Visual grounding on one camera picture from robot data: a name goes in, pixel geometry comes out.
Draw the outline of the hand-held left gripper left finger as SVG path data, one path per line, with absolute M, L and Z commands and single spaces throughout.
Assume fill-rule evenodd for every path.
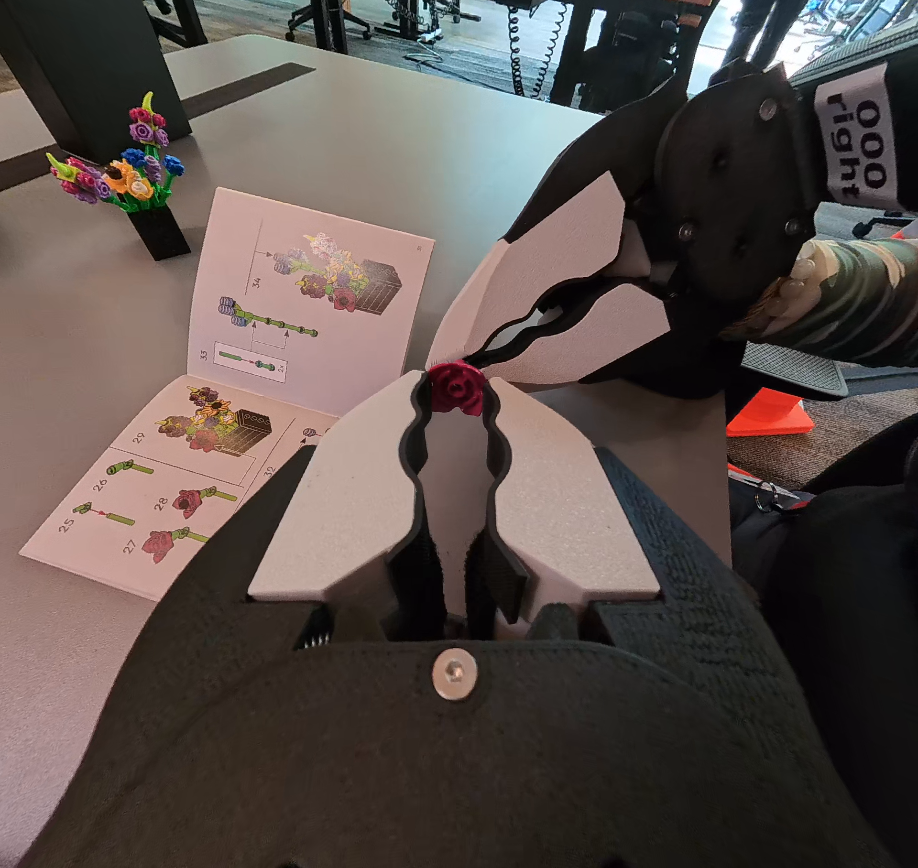
M 255 601 L 355 605 L 378 620 L 434 614 L 434 549 L 419 472 L 430 378 L 412 370 L 322 436 L 251 580 Z

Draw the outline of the person's right hand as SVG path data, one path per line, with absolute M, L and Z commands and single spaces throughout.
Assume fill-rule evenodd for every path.
M 857 251 L 847 243 L 834 240 L 811 240 L 800 249 L 789 273 L 777 282 L 774 296 L 775 316 L 805 315 L 823 297 L 823 288 L 831 288 L 840 277 L 845 260 Z

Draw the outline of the large black block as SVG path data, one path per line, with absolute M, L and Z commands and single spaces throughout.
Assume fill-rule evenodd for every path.
M 148 92 L 169 140 L 192 132 L 142 0 L 1 0 L 1 52 L 71 154 L 112 161 Z

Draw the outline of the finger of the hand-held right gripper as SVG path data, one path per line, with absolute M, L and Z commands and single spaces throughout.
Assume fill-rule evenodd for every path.
M 488 365 L 484 374 L 535 387 L 568 385 L 668 333 L 664 302 L 630 283 L 603 293 L 578 323 L 538 336 L 522 354 Z
M 599 177 L 518 240 L 499 240 L 443 317 L 427 369 L 471 362 L 501 327 L 526 318 L 550 290 L 614 262 L 624 211 L 614 179 Z

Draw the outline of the magenta lego flower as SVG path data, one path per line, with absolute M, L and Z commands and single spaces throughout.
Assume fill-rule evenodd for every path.
M 488 381 L 480 369 L 455 360 L 434 365 L 427 374 L 431 412 L 445 414 L 458 409 L 464 415 L 482 415 Z

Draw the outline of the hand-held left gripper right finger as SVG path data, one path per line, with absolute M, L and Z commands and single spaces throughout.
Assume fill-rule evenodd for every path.
M 498 377 L 484 390 L 487 468 L 480 577 L 499 618 L 548 605 L 652 601 L 660 584 L 604 470 L 573 424 Z

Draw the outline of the lego flower bouquet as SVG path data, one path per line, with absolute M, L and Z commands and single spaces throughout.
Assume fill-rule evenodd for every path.
M 175 179 L 185 165 L 165 153 L 170 145 L 167 120 L 154 109 L 153 92 L 130 109 L 130 135 L 136 146 L 101 166 L 75 156 L 64 161 L 46 153 L 50 172 L 71 197 L 116 207 L 126 215 L 155 261 L 188 255 L 189 243 L 169 208 Z

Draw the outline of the lego instruction booklet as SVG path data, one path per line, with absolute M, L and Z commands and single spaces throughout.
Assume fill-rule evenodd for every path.
M 217 188 L 186 373 L 132 419 L 20 555 L 162 599 L 300 448 L 402 374 L 434 247 Z

